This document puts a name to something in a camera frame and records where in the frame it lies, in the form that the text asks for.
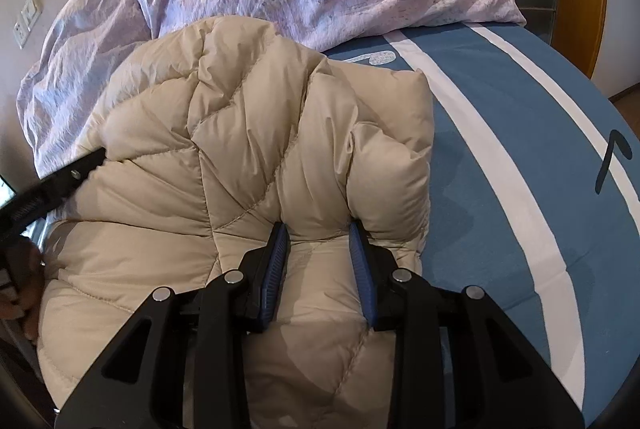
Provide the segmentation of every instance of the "wooden floor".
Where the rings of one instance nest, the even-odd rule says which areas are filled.
[[[617,100],[613,105],[640,138],[640,88]]]

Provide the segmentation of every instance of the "blue mattress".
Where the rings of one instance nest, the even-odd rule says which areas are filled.
[[[518,26],[404,29],[327,55],[425,72],[437,101],[424,276],[484,287],[590,424],[640,355],[638,139],[582,73]],[[597,194],[612,130],[635,156],[615,148]]]

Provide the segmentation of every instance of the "quilted down jacket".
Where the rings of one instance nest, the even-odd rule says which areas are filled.
[[[244,341],[252,421],[386,427],[394,335],[367,329],[347,232],[360,218],[420,271],[432,143],[422,73],[329,61],[265,21],[206,19],[137,48],[78,141],[108,159],[47,242],[38,356],[55,402],[154,288],[203,287],[281,220],[276,318]]]

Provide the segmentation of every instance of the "human hand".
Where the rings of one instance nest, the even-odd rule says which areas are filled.
[[[29,238],[23,236],[8,251],[17,251],[15,257],[28,259],[30,276],[18,291],[18,300],[15,304],[0,293],[0,319],[22,318],[24,336],[35,343],[38,338],[40,301],[44,292],[42,254]]]

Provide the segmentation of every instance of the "light switch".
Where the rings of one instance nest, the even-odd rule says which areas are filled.
[[[21,14],[30,32],[42,14],[42,4],[40,0],[27,0],[24,2]]]
[[[22,49],[24,44],[27,42],[27,38],[29,37],[29,29],[27,28],[27,25],[25,24],[21,14],[18,14],[18,18],[16,19],[14,24],[14,37],[16,43],[18,43],[18,46],[20,47],[20,49]]]

